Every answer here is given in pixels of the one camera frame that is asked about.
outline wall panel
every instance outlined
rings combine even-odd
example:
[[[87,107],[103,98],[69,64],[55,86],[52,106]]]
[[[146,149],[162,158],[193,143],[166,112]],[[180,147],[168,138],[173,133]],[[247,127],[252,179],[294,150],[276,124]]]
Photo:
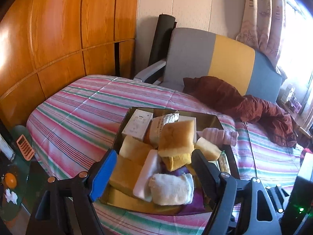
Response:
[[[120,74],[130,79],[134,64],[135,40],[120,42]]]
[[[83,48],[114,40],[115,0],[82,0]]]
[[[15,0],[0,22],[0,96],[33,71],[29,48],[32,0]]]
[[[115,41],[135,37],[137,0],[116,0]]]
[[[38,72],[46,98],[83,76],[85,76],[85,71],[81,52],[64,58]]]
[[[212,0],[209,31],[235,39],[240,32],[246,0]]]
[[[30,113],[44,100],[38,76],[34,74],[0,99],[0,118],[7,128],[26,125]]]
[[[80,49],[80,0],[34,0],[31,18],[36,68]]]
[[[173,0],[172,16],[177,27],[209,29],[212,0]]]
[[[160,14],[172,14],[173,0],[140,0],[136,32],[136,72],[147,67]]]
[[[86,75],[115,75],[114,43],[83,51]]]

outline bolt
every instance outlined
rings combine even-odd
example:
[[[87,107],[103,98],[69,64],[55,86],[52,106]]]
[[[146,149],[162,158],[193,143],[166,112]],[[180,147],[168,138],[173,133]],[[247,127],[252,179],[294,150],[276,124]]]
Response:
[[[259,178],[256,178],[256,177],[254,177],[254,178],[252,179],[252,181],[253,181],[253,182],[257,182],[257,183],[260,183],[260,182],[261,182],[261,180],[260,180]]]
[[[221,176],[226,179],[229,178],[230,175],[227,172],[221,172]]]
[[[88,175],[88,173],[85,172],[85,171],[82,171],[82,172],[79,173],[79,177],[80,178],[85,178],[85,177],[87,177],[87,175]]]
[[[55,181],[55,177],[49,177],[49,178],[48,178],[48,182],[49,182],[49,183],[53,183],[54,181]]]

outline gray armchair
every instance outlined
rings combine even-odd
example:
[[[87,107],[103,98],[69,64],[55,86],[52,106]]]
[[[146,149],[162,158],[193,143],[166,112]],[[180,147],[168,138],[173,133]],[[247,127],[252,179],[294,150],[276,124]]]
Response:
[[[175,28],[166,60],[142,70],[134,80],[182,92],[183,78],[202,76],[216,76],[242,95],[274,103],[282,81],[260,52],[230,38],[192,28]]]

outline pink striped blanket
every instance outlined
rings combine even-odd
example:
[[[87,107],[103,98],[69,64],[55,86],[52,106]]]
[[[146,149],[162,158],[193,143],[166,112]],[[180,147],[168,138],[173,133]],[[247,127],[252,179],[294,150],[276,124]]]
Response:
[[[259,124],[234,121],[195,98],[132,80],[91,75],[77,80],[40,104],[27,128],[37,159],[58,179],[74,177],[99,161],[112,146],[131,106],[171,108],[216,115],[224,130],[237,131],[234,157],[242,179],[258,176],[264,186],[280,183],[291,191],[300,167],[302,147],[272,143]],[[159,216],[94,204],[101,223],[116,234],[201,234],[210,214]]]

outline orange dish rack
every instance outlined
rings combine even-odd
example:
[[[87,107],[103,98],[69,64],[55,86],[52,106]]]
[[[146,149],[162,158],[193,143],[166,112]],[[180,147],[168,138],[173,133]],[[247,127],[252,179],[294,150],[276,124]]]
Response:
[[[18,145],[18,148],[20,149],[24,159],[26,161],[30,161],[35,154],[35,150],[32,148],[23,134],[18,138],[16,144]]]

